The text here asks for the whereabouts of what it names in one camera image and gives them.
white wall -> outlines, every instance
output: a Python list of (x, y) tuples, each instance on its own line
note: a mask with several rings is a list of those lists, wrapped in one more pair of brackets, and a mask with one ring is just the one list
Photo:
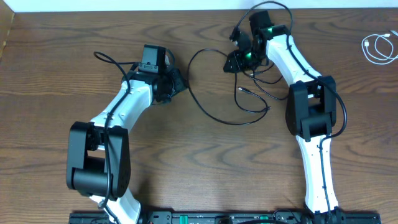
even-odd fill
[[(248, 9), (261, 0), (4, 0), (14, 12)], [(398, 0), (279, 0), (289, 8), (398, 7)], [(276, 8), (265, 4), (262, 8)]]

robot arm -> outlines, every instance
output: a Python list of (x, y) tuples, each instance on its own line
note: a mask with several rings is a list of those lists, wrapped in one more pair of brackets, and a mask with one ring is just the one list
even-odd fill
[(169, 102), (171, 97), (183, 91), (186, 86), (180, 71), (167, 65), (163, 47), (145, 45), (138, 72), (135, 66), (123, 80), (121, 89), (112, 102), (89, 123), (76, 122), (70, 129), (67, 185), (97, 203), (102, 203), (107, 191), (107, 171), (105, 159), (91, 157), (89, 151), (104, 150), (104, 127), (109, 112), (125, 95), (130, 84), (129, 94), (118, 104), (108, 124), (108, 150), (112, 175), (111, 193), (105, 211), (109, 219), (116, 223), (138, 221), (141, 205), (128, 188), (130, 180), (129, 133), (141, 113), (154, 100)]
[[(275, 36), (271, 40), (268, 40), (266, 44), (266, 55), (278, 67), (289, 86), (297, 82), (314, 82), (312, 78), (304, 74), (303, 70), (299, 67), (299, 65), (297, 65), (296, 61), (293, 59), (292, 55), (287, 49), (286, 38), (286, 35), (283, 34)], [(289, 36), (289, 39), (290, 47), (295, 56), (299, 59), (300, 63), (312, 75), (320, 77), (321, 75), (319, 74), (319, 72), (314, 70), (299, 52), (296, 45), (294, 44), (294, 40), (291, 35)], [(313, 97), (313, 94), (308, 95), (308, 99)], [(325, 191), (323, 189), (323, 177), (318, 148), (320, 140), (324, 137), (325, 135), (322, 134), (319, 136), (311, 137), (309, 141), (306, 141), (304, 138), (296, 135), (296, 139), (300, 146), (304, 163), (306, 180), (305, 204), (312, 213), (324, 213), (328, 211)], [(324, 168), (326, 187), (329, 195), (328, 198), (330, 202), (330, 207), (333, 210), (333, 208), (338, 206), (338, 202), (333, 191), (333, 181), (331, 178), (330, 142), (330, 139), (327, 139), (325, 142), (323, 142), (323, 163), (325, 166)]]
[[(312, 214), (325, 213), (329, 211), (329, 201), (332, 211), (338, 206), (338, 202), (331, 178), (330, 139), (322, 144), (325, 183), (318, 145), (321, 139), (331, 134), (331, 128), (336, 123), (336, 98), (332, 92), (336, 88), (335, 81), (332, 77), (322, 77), (308, 64), (296, 48), (288, 28), (284, 25), (274, 26), (267, 11), (254, 13), (249, 21), (252, 44), (249, 36), (236, 27), (230, 39), (239, 49), (228, 55), (224, 72), (253, 70), (264, 59), (267, 63), (268, 60), (275, 63), (289, 86), (285, 118), (287, 127), (290, 133), (296, 136), (302, 152), (307, 183), (305, 204)], [(303, 69), (308, 70), (308, 73), (317, 79), (308, 76)]]

black cable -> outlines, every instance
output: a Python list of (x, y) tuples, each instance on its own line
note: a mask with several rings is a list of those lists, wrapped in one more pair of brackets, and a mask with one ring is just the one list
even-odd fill
[(297, 219), (296, 216), (294, 215), (294, 213), (293, 213), (291, 210), (287, 209), (287, 208), (280, 208), (280, 209), (277, 209), (277, 210), (274, 211), (274, 213), (272, 214), (272, 218), (276, 220), (276, 213), (278, 213), (278, 212), (280, 212), (280, 211), (290, 212), (290, 213), (293, 215), (294, 220), (296, 220), (297, 223), (300, 223), (299, 220), (301, 219), (301, 217), (300, 217), (299, 219)]
[(292, 49), (291, 49), (291, 46), (290, 46), (290, 44), (289, 44), (289, 36), (290, 36), (291, 33), (292, 33), (294, 20), (293, 20), (293, 14), (292, 14), (292, 12), (290, 11), (290, 9), (289, 9), (287, 6), (285, 6), (285, 5), (283, 5), (283, 4), (279, 3), (279, 2), (275, 2), (275, 1), (265, 1), (265, 2), (261, 2), (261, 3), (259, 3), (259, 4), (256, 4), (255, 6), (253, 6), (252, 8), (248, 9), (248, 10), (245, 12), (245, 14), (243, 15), (243, 17), (242, 17), (242, 18), (239, 20), (239, 22), (236, 24), (236, 26), (235, 26), (233, 32), (235, 32), (235, 31), (238, 29), (240, 23), (242, 23), (243, 19), (247, 16), (247, 14), (249, 14), (249, 12), (250, 12), (251, 10), (257, 8), (258, 6), (260, 6), (260, 5), (262, 5), (262, 4), (267, 4), (267, 3), (273, 3), (273, 4), (277, 4), (277, 5), (279, 5), (279, 6), (282, 6), (282, 7), (289, 13), (289, 15), (290, 15), (290, 27), (289, 27), (289, 33), (286, 35), (286, 45), (287, 45), (287, 49), (289, 50), (289, 52), (290, 52), (290, 54), (292, 55), (293, 59), (296, 61), (296, 63), (299, 65), (299, 67), (303, 70), (303, 72), (304, 72), (306, 75), (308, 75), (310, 78), (316, 80), (318, 83), (320, 83), (322, 86), (324, 86), (325, 88), (327, 88), (329, 91), (332, 92), (332, 94), (333, 94), (333, 95), (337, 98), (337, 100), (339, 101), (340, 106), (341, 106), (341, 109), (343, 110), (343, 125), (342, 125), (341, 129), (340, 129), (337, 133), (332, 134), (332, 135), (327, 135), (326, 137), (324, 137), (323, 139), (321, 139), (321, 140), (320, 140), (320, 143), (319, 143), (319, 146), (318, 146), (318, 148), (319, 148), (319, 150), (320, 150), (320, 157), (321, 157), (321, 168), (322, 168), (323, 189), (325, 190), (325, 199), (326, 199), (326, 203), (327, 203), (327, 205), (328, 205), (328, 217), (329, 217), (329, 219), (330, 219), (330, 218), (331, 218), (331, 211), (330, 211), (330, 203), (329, 203), (328, 193), (327, 193), (327, 190), (326, 190), (325, 168), (324, 168), (324, 166), (323, 166), (323, 153), (322, 153), (323, 147), (322, 147), (322, 144), (323, 144), (323, 142), (324, 142), (326, 139), (335, 138), (335, 137), (339, 136), (339, 135), (345, 130), (345, 128), (346, 128), (346, 126), (347, 126), (347, 110), (346, 110), (345, 104), (344, 104), (343, 100), (341, 99), (340, 95), (339, 95), (334, 89), (332, 89), (329, 85), (327, 85), (325, 82), (323, 82), (322, 80), (320, 80), (318, 77), (315, 77), (315, 76), (311, 75), (311, 74), (309, 73), (309, 71), (306, 70), (306, 69), (304, 68), (304, 66), (300, 63), (300, 61), (299, 61), (299, 60), (297, 59), (297, 57), (294, 55), (294, 53), (293, 53), (293, 51), (292, 51)]
[(94, 57), (96, 57), (98, 60), (101, 60), (103, 62), (112, 63), (112, 64), (115, 64), (115, 65), (116, 64), (119, 64), (119, 65), (132, 65), (134, 63), (137, 63), (137, 62), (115, 62), (114, 60), (113, 61), (112, 60), (105, 60), (105, 59), (101, 58), (100, 56), (96, 55), (95, 53), (94, 53)]
[(217, 50), (217, 49), (201, 49), (201, 50), (199, 50), (198, 52), (196, 52), (196, 53), (193, 55), (193, 57), (191, 58), (191, 60), (189, 61), (188, 68), (187, 68), (187, 86), (188, 86), (188, 90), (189, 90), (189, 92), (190, 92), (190, 94), (191, 94), (193, 100), (195, 100), (195, 103), (196, 103), (196, 104), (198, 105), (198, 107), (202, 110), (202, 112), (204, 112), (204, 113), (205, 113), (207, 116), (209, 116), (211, 119), (213, 119), (213, 120), (215, 120), (215, 121), (217, 121), (217, 122), (223, 123), (223, 124), (228, 124), (228, 125), (247, 125), (247, 124), (252, 124), (252, 123), (255, 123), (255, 122), (261, 120), (261, 119), (267, 114), (268, 110), (270, 109), (270, 108), (268, 107), (267, 102), (266, 102), (263, 98), (261, 98), (261, 96), (255, 94), (255, 93), (253, 93), (253, 92), (251, 92), (251, 91), (249, 91), (249, 90), (247, 90), (247, 89), (245, 89), (245, 88), (243, 88), (243, 87), (239, 87), (239, 89), (240, 89), (241, 91), (243, 91), (243, 92), (245, 92), (245, 93), (247, 93), (247, 94), (250, 94), (250, 95), (252, 95), (252, 96), (255, 96), (255, 97), (259, 98), (259, 99), (262, 100), (262, 101), (264, 102), (264, 104), (266, 105), (266, 107), (265, 107), (263, 110), (260, 110), (260, 111), (251, 111), (251, 110), (247, 110), (247, 109), (244, 109), (243, 107), (241, 107), (241, 106), (239, 105), (239, 103), (236, 101), (236, 83), (237, 83), (237, 74), (236, 74), (236, 73), (235, 73), (235, 85), (234, 85), (234, 87), (235, 87), (235, 88), (234, 88), (234, 99), (235, 99), (236, 105), (237, 105), (241, 110), (244, 110), (244, 111), (249, 112), (249, 113), (263, 113), (263, 114), (261, 115), (261, 117), (259, 117), (258, 119), (255, 119), (254, 121), (250, 121), (250, 122), (246, 122), (246, 123), (232, 123), (232, 122), (229, 122), (229, 121), (223, 121), (222, 119), (218, 119), (218, 118), (212, 116), (211, 114), (209, 114), (209, 113), (201, 106), (201, 104), (199, 103), (199, 101), (198, 101), (198, 99), (196, 98), (195, 94), (193, 93), (192, 88), (191, 88), (191, 85), (190, 85), (190, 83), (189, 83), (189, 69), (190, 69), (190, 66), (191, 66), (191, 63), (192, 63), (193, 59), (194, 59), (200, 52), (204, 52), (204, 51), (218, 52), (219, 54), (222, 54), (222, 55), (224, 55), (225, 57), (227, 57), (226, 54), (224, 54), (223, 52), (221, 52), (221, 51), (219, 51), (219, 50)]
[(260, 74), (272, 69), (274, 65), (275, 65), (275, 63), (273, 62), (270, 67), (268, 67), (268, 68), (266, 68), (266, 69), (264, 69), (262, 71), (257, 71), (256, 73), (253, 73), (253, 75), (260, 75)]
[(116, 215), (109, 209), (108, 206), (105, 206), (105, 211), (108, 213), (109, 216), (111, 216), (111, 217), (113, 218), (113, 221), (114, 221), (113, 223), (119, 224), (118, 218), (117, 218)]
[(113, 60), (111, 57), (107, 56), (104, 53), (101, 52), (94, 52), (94, 56), (101, 61), (105, 61), (105, 59), (99, 57), (98, 55), (105, 57), (109, 60), (108, 63), (115, 64), (119, 70), (122, 72), (124, 79), (126, 80), (127, 83), (127, 90), (123, 94), (123, 96), (119, 99), (119, 101), (112, 107), (111, 111), (106, 115), (106, 120), (105, 120), (105, 125), (104, 125), (104, 148), (105, 148), (105, 163), (106, 163), (106, 195), (103, 201), (101, 201), (98, 206), (99, 208), (106, 208), (106, 204), (109, 200), (109, 197), (111, 196), (111, 191), (112, 191), (112, 181), (113, 181), (113, 175), (111, 173), (111, 161), (109, 158), (109, 146), (108, 146), (108, 126), (109, 122), (113, 116), (113, 113), (115, 112), (116, 108), (122, 103), (122, 101), (128, 96), (128, 94), (131, 91), (131, 86), (130, 82), (127, 78), (126, 72), (123, 70), (123, 68), (120, 66), (119, 63), (117, 63), (115, 60)]
[[(268, 71), (268, 70), (269, 70), (270, 68), (272, 68), (274, 65), (275, 65), (275, 64), (273, 63), (269, 68), (267, 68), (267, 69), (265, 69), (265, 70), (263, 70), (263, 71), (260, 71), (260, 73), (264, 73), (264, 72)], [(258, 74), (256, 74), (255, 71), (253, 71), (253, 77), (254, 77), (254, 78), (256, 77), (256, 75), (258, 75)], [(280, 78), (276, 81), (276, 83), (279, 82), (279, 81), (282, 79), (282, 77), (283, 77), (283, 76), (280, 76)], [(273, 95), (271, 95), (270, 93), (268, 93), (267, 91), (265, 91), (265, 89), (261, 88), (261, 86), (258, 85), (257, 81), (253, 80), (253, 82), (254, 82), (254, 84), (258, 87), (258, 89), (260, 89), (263, 93), (265, 93), (266, 95), (268, 95), (269, 97), (271, 97), (271, 98), (274, 99), (274, 100), (280, 100), (280, 101), (282, 101), (282, 100), (286, 100), (287, 97), (289, 97), (289, 94), (286, 95), (286, 96), (283, 97), (283, 98), (278, 98), (278, 97), (276, 97), (276, 96), (273, 96)]]
[(251, 76), (251, 75), (247, 74), (244, 70), (242, 70), (242, 72), (243, 72), (243, 74), (244, 74), (245, 76), (249, 77), (250, 79), (252, 79), (252, 80), (254, 80), (254, 81), (261, 82), (261, 83), (265, 83), (265, 84), (276, 84), (277, 82), (279, 82), (279, 81), (283, 78), (283, 77), (280, 77), (280, 78), (278, 78), (278, 79), (277, 79), (276, 81), (274, 81), (274, 82), (267, 82), (267, 81), (264, 81), (264, 80), (255, 78), (255, 77), (254, 77), (255, 74), (254, 74), (253, 76)]
[(265, 107), (264, 109), (262, 109), (262, 110), (247, 110), (247, 109), (243, 108), (243, 107), (238, 103), (238, 101), (236, 100), (236, 83), (237, 83), (237, 82), (238, 82), (238, 74), (235, 72), (234, 100), (235, 100), (236, 106), (238, 106), (239, 109), (241, 109), (241, 110), (243, 110), (243, 111), (245, 111), (245, 112), (248, 112), (248, 113), (262, 113), (262, 112), (266, 112), (266, 111), (268, 111), (268, 110), (270, 109), (270, 107), (268, 107), (268, 104), (267, 104), (267, 102), (265, 101), (265, 99), (263, 99), (263, 98), (260, 97), (259, 95), (257, 95), (257, 94), (255, 94), (255, 93), (251, 92), (250, 90), (248, 90), (248, 89), (246, 89), (246, 88), (239, 87), (239, 89), (240, 89), (241, 91), (243, 91), (243, 92), (245, 92), (245, 93), (247, 93), (247, 94), (250, 94), (250, 95), (252, 95), (252, 96), (255, 96), (255, 97), (259, 98), (259, 99), (260, 99), (261, 101), (263, 101), (264, 104), (266, 105), (266, 107)]

black bracket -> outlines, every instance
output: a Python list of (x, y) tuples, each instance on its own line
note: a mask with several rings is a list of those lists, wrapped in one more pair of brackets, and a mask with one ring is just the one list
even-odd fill
[(306, 217), (312, 220), (312, 224), (381, 224), (380, 214), (376, 212), (345, 212), (339, 207), (335, 207), (329, 217), (328, 212), (315, 212), (314, 214), (306, 205), (304, 207), (308, 211)]
[[(336, 89), (332, 77), (319, 79), (333, 90)], [(311, 105), (309, 95), (318, 99), (317, 103)], [(289, 86), (285, 118), (290, 133), (306, 141), (322, 134), (331, 134), (331, 127), (336, 124), (336, 98), (315, 80), (305, 83), (298, 81)]]
[(175, 58), (171, 51), (164, 47), (146, 44), (142, 53), (142, 62), (138, 66), (132, 66), (127, 73), (129, 80), (143, 81), (150, 85), (156, 102), (162, 103), (169, 103), (173, 96), (187, 88), (180, 70), (174, 65), (166, 66), (166, 52), (171, 54), (174, 64)]
[[(109, 158), (113, 175), (110, 200), (122, 197), (130, 181), (130, 151), (127, 129), (115, 126), (108, 128)], [(75, 122), (70, 128), (67, 185), (85, 196), (105, 196), (107, 174), (105, 159), (91, 157), (88, 151), (94, 151), (103, 144), (103, 129), (93, 123)]]
[(234, 50), (227, 56), (224, 72), (237, 73), (245, 70), (255, 70), (263, 59), (266, 65), (269, 60), (266, 55), (266, 43), (273, 37), (288, 34), (285, 25), (274, 26), (268, 15), (268, 11), (259, 11), (249, 17), (252, 42), (249, 36), (239, 28), (235, 28), (229, 39), (233, 41), (238, 50)]

white arm segment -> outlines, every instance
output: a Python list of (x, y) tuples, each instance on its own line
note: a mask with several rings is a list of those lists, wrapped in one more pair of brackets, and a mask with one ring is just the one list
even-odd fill
[[(131, 92), (122, 101), (114, 112), (109, 128), (113, 126), (120, 126), (126, 128), (129, 133), (136, 123), (141, 113), (152, 103), (152, 87), (145, 82), (130, 80)], [(126, 81), (122, 82), (122, 87), (112, 102), (102, 111), (98, 116), (91, 119), (97, 127), (104, 127), (106, 116), (111, 111), (113, 106), (119, 101), (127, 90)], [(98, 149), (104, 150), (104, 146), (98, 146)]]
[[(96, 203), (100, 203), (104, 200), (104, 197), (93, 195), (90, 199)], [(117, 201), (114, 202), (109, 200), (106, 206), (118, 218), (120, 224), (137, 223), (141, 211), (141, 204), (132, 196), (130, 189), (127, 189), (126, 193), (118, 198)], [(111, 215), (109, 216), (109, 220), (115, 222)]]
[[(152, 87), (145, 82), (130, 80), (131, 92), (116, 108), (109, 128), (120, 126), (126, 128), (129, 133), (136, 123), (140, 114), (152, 103)], [(127, 90), (126, 81), (122, 82), (121, 89), (112, 102), (98, 116), (93, 118), (91, 122), (97, 127), (104, 127), (107, 114), (113, 106), (119, 101)], [(98, 149), (104, 149), (104, 146), (98, 146)], [(93, 201), (100, 203), (104, 197), (93, 195), (90, 197)], [(141, 204), (132, 196), (131, 191), (127, 188), (124, 195), (117, 201), (108, 200), (106, 206), (118, 218), (120, 224), (136, 224), (141, 211)]]
[[(319, 77), (321, 74), (314, 70), (310, 64), (304, 59), (303, 55), (299, 52), (296, 45), (294, 44), (293, 37), (289, 36), (289, 44), (291, 49), (300, 63), (307, 69), (310, 74)], [(273, 61), (287, 84), (290, 86), (298, 81), (309, 82), (313, 81), (304, 71), (299, 67), (297, 62), (290, 54), (286, 45), (286, 35), (278, 35), (272, 40), (267, 42), (268, 58)], [(310, 142), (305, 142), (300, 136), (296, 136), (298, 144), (300, 145), (305, 180), (307, 183), (307, 190), (305, 195), (305, 204), (307, 207), (315, 213), (319, 211), (321, 213), (327, 212), (328, 207), (325, 200), (325, 191), (323, 189), (322, 169), (320, 162), (319, 142), (325, 136), (317, 136), (311, 138)], [(325, 168), (325, 179), (326, 189), (328, 191), (330, 209), (333, 210), (335, 206), (338, 206), (338, 202), (333, 191), (333, 181), (331, 179), (331, 168), (330, 168), (330, 139), (323, 142), (323, 165)]]
[[(328, 211), (328, 205), (325, 198), (325, 190), (323, 189), (321, 159), (319, 154), (319, 142), (325, 135), (312, 137), (310, 142), (305, 142), (300, 136), (296, 136), (297, 142), (300, 145), (301, 154), (304, 162), (305, 173), (305, 204), (315, 213)], [(338, 206), (335, 191), (333, 190), (333, 181), (331, 179), (330, 167), (330, 141), (326, 139), (322, 143), (323, 153), (323, 167), (325, 169), (326, 189), (329, 196), (330, 210)]]
[[(299, 52), (296, 45), (294, 44), (293, 37), (289, 36), (289, 44), (291, 45), (292, 51), (297, 59), (301, 62), (305, 69), (307, 69), (310, 74), (315, 77), (321, 74), (314, 70), (310, 64), (304, 59), (303, 55)], [(308, 75), (304, 74), (303, 70), (296, 63), (286, 45), (286, 34), (278, 35), (272, 40), (267, 42), (267, 56), (275, 63), (275, 65), (280, 70), (281, 74), (284, 76), (287, 84), (296, 83), (297, 81), (309, 82), (313, 79)]]

